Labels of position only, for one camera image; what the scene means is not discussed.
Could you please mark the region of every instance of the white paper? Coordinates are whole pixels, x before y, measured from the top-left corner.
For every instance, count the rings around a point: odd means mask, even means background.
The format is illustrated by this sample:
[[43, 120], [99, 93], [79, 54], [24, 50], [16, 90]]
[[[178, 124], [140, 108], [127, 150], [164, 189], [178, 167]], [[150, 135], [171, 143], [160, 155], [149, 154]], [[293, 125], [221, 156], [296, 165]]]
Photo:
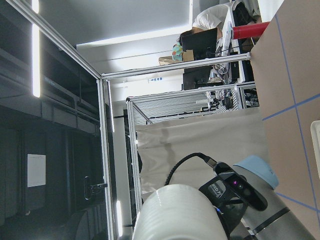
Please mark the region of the white paper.
[[46, 185], [46, 155], [27, 155], [27, 186]]

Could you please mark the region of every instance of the light blue joint cap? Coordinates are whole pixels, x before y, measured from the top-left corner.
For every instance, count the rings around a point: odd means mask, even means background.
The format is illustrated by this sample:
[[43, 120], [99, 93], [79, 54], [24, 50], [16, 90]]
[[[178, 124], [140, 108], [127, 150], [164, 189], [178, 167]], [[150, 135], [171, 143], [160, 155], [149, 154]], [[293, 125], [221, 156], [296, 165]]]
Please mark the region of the light blue joint cap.
[[244, 160], [234, 164], [235, 166], [247, 169], [253, 174], [265, 180], [274, 190], [279, 185], [278, 177], [268, 163], [258, 156], [251, 155]]

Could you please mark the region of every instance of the black hair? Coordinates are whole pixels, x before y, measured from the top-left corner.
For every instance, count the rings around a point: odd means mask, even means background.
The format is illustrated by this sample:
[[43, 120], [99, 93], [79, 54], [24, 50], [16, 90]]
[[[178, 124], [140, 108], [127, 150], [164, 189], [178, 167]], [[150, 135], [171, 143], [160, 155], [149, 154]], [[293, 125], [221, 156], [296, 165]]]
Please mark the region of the black hair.
[[183, 38], [183, 37], [186, 37], [186, 36], [189, 36], [189, 35], [191, 35], [191, 34], [193, 34], [193, 30], [192, 30], [192, 29], [189, 30], [189, 31], [185, 31], [185, 32], [183, 32], [183, 33], [180, 34], [180, 37], [178, 38], [178, 41], [177, 41], [177, 42], [180, 43], [180, 46], [182, 46], [182, 38]]

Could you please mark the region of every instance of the white cylindrical robot link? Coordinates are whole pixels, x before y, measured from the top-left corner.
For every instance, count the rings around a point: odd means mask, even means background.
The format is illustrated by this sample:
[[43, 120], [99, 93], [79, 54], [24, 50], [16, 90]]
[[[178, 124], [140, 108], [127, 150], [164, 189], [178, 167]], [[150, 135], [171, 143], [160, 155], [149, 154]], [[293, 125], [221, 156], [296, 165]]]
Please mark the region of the white cylindrical robot link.
[[227, 240], [211, 202], [197, 189], [172, 184], [145, 201], [132, 240]]

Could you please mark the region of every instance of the blue grid line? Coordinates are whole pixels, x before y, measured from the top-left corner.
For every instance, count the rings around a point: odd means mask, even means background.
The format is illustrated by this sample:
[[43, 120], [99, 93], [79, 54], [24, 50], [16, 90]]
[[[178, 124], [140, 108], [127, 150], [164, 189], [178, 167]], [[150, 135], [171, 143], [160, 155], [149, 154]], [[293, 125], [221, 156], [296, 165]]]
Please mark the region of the blue grid line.
[[[308, 158], [308, 154], [307, 154], [307, 148], [306, 148], [306, 144], [305, 144], [305, 138], [304, 138], [304, 135], [303, 135], [303, 132], [302, 132], [302, 127], [301, 127], [301, 122], [300, 122], [300, 116], [299, 116], [299, 112], [298, 112], [298, 108], [297, 108], [297, 103], [296, 103], [295, 91], [294, 91], [294, 87], [293, 87], [293, 84], [292, 84], [292, 79], [291, 79], [291, 75], [290, 75], [290, 71], [289, 71], [289, 66], [288, 66], [287, 54], [286, 54], [286, 50], [285, 50], [285, 44], [284, 44], [284, 40], [283, 40], [283, 37], [282, 37], [282, 33], [281, 33], [280, 24], [279, 24], [279, 20], [278, 20], [277, 14], [275, 14], [275, 20], [276, 20], [276, 24], [277, 24], [278, 31], [279, 31], [279, 37], [280, 37], [280, 41], [281, 41], [281, 46], [282, 46], [282, 51], [283, 51], [285, 66], [286, 66], [286, 70], [287, 70], [287, 74], [288, 74], [288, 79], [289, 79], [289, 83], [290, 83], [290, 88], [291, 88], [291, 92], [292, 92], [292, 97], [293, 97], [293, 102], [294, 102], [294, 108], [295, 108], [295, 112], [296, 112], [296, 117], [297, 117], [297, 120], [298, 120], [298, 126], [299, 126], [300, 135], [301, 135], [301, 140], [302, 140], [302, 145], [303, 145], [303, 151], [304, 151], [304, 155], [305, 155], [305, 160], [306, 160], [306, 165], [307, 165], [307, 169], [308, 169], [309, 180], [310, 180], [311, 189], [312, 189], [314, 206], [315, 206], [316, 209], [318, 209], [318, 206], [317, 206], [317, 198], [316, 198], [314, 183], [313, 183], [313, 180], [312, 180], [312, 175], [311, 175], [311, 170], [310, 170], [310, 163], [309, 163], [309, 158]], [[319, 216], [318, 211], [317, 211], [317, 215], [316, 215], [316, 216], [317, 216], [317, 218], [318, 218], [318, 224], [319, 224], [319, 227], [320, 227], [320, 216]]]
[[315, 212], [317, 212], [317, 213], [320, 213], [320, 210], [317, 209], [317, 208], [315, 208], [315, 207], [313, 207], [313, 206], [309, 206], [308, 204], [305, 204], [305, 203], [303, 203], [303, 202], [300, 202], [300, 201], [298, 201], [298, 200], [295, 200], [295, 199], [293, 199], [293, 198], [291, 198], [291, 197], [288, 197], [288, 196], [286, 196], [286, 195], [283, 195], [282, 193], [279, 193], [279, 192], [276, 192], [276, 194], [279, 195], [280, 197], [283, 197], [283, 198], [285, 198], [285, 199], [288, 199], [288, 200], [290, 200], [290, 201], [292, 201], [292, 202], [294, 202], [294, 203], [296, 203], [296, 204], [302, 205], [302, 206], [304, 206], [304, 207], [306, 207], [306, 208], [308, 208], [308, 209], [311, 209], [311, 210], [313, 210], [313, 211], [315, 211]]
[[262, 119], [262, 121], [267, 120], [267, 119], [271, 119], [271, 118], [273, 118], [273, 117], [275, 117], [275, 116], [277, 116], [277, 115], [283, 114], [284, 112], [287, 112], [287, 111], [289, 111], [289, 110], [291, 110], [291, 109], [294, 109], [294, 108], [299, 107], [299, 106], [301, 106], [301, 105], [303, 105], [303, 104], [306, 104], [306, 103], [308, 103], [308, 102], [311, 102], [312, 100], [315, 100], [315, 99], [317, 99], [317, 98], [320, 98], [320, 93], [317, 94], [317, 95], [314, 95], [314, 96], [312, 96], [312, 97], [309, 97], [309, 98], [306, 99], [306, 100], [303, 100], [303, 101], [301, 101], [301, 102], [298, 102], [298, 103], [295, 104], [295, 105], [289, 106], [289, 107], [287, 107], [287, 108], [285, 108], [285, 109], [283, 109], [283, 110], [281, 110], [281, 111], [278, 111], [278, 112], [276, 112], [276, 113], [274, 113], [274, 114], [271, 114], [271, 115], [269, 115], [269, 116], [266, 116], [265, 118]]

